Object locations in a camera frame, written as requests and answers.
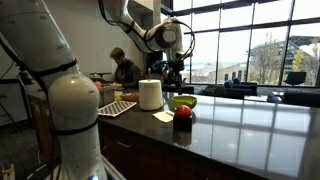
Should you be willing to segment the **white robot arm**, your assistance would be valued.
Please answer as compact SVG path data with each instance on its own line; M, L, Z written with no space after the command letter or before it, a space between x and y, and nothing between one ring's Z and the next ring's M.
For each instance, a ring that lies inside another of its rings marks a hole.
M145 53L162 51L181 85L178 65L192 54L182 46L175 17L147 30L128 12L128 0L97 0L103 19L120 27ZM43 0L0 0L1 45L45 92L61 162L50 180L107 180L98 132L99 90L80 72L77 59Z

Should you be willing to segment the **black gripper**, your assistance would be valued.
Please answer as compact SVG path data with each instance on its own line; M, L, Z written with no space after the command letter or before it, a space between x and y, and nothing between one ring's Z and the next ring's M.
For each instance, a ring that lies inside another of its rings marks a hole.
M182 77L180 72L184 70L184 61L169 61L167 63L168 74L166 84L174 84L177 89L182 88Z

